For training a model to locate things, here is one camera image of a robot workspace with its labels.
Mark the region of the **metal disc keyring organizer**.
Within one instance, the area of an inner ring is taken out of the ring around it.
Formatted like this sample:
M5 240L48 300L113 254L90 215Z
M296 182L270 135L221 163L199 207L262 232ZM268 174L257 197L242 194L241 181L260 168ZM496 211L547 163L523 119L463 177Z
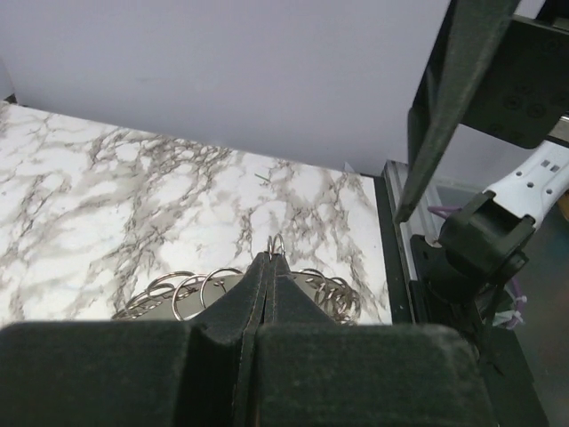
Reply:
M362 313L360 294L348 281L316 268L292 269L281 234L268 237L264 254L279 262L276 277L266 284L260 322L293 331L353 326ZM251 289L243 288L252 268L220 267L206 273L176 270L150 281L112 315L114 321L204 321L204 314L237 307Z

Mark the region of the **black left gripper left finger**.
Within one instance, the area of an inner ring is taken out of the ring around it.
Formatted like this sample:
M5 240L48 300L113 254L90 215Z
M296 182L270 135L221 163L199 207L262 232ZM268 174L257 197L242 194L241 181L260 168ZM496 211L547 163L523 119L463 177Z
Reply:
M4 426L245 426L268 283L204 321L27 322L1 332Z

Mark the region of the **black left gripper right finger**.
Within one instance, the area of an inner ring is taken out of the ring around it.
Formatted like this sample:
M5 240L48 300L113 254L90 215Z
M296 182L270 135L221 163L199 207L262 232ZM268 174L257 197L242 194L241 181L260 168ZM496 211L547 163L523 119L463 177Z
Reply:
M471 348L439 325L345 326L268 262L248 419L255 426L490 426Z

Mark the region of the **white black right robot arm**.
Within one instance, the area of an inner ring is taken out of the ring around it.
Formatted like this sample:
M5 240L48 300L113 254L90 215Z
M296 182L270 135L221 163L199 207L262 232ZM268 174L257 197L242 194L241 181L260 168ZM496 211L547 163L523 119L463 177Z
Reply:
M444 221L437 244L410 240L420 322L489 330L525 245L568 189L568 4L537 16L514 1L452 1L407 118L409 174L395 213L408 221L460 125L530 157Z

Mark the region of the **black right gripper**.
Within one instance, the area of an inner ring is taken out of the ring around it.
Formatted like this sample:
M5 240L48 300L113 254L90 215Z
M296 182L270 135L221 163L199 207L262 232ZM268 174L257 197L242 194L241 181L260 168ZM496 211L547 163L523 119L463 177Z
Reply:
M518 5L449 3L407 116L396 222L410 219L460 123L534 149L568 111L568 20L511 20Z

